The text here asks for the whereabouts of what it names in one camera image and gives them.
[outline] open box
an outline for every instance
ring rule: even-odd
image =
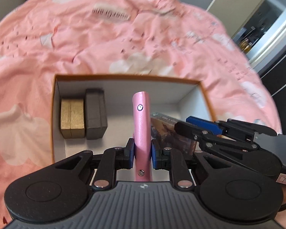
[[[84,98],[86,89],[104,90],[108,128],[102,139],[64,139],[60,131],[62,98]],[[201,83],[170,77],[135,75],[56,75],[52,106],[52,144],[54,161],[60,161],[83,150],[102,154],[106,149],[125,147],[133,135],[133,105],[135,93],[145,91],[150,96],[150,112],[173,118],[189,116],[215,121],[212,108]],[[134,170],[119,170],[117,180],[134,180]],[[154,170],[153,180],[168,180],[168,171]]]

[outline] pink bedding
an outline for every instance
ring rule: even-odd
[[[55,73],[199,80],[218,120],[281,130],[258,75],[206,11],[178,0],[29,0],[0,23],[0,228],[8,184],[52,163]]]

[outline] metal screw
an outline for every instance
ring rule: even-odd
[[[180,188],[189,188],[193,185],[193,183],[189,180],[181,180],[177,183]]]
[[[139,171],[138,171],[138,175],[139,175],[140,177],[144,176],[144,171],[143,171],[142,169],[139,170]]]
[[[138,105],[138,107],[137,107],[137,109],[139,110],[139,111],[142,111],[143,110],[143,105]]]
[[[97,180],[94,182],[94,186],[97,188],[106,188],[109,185],[107,180]]]

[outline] gold box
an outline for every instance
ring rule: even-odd
[[[65,139],[85,137],[83,99],[62,99],[60,130]]]

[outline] pink case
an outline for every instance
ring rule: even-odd
[[[132,98],[134,119],[135,181],[152,181],[150,99],[146,92],[138,92]]]

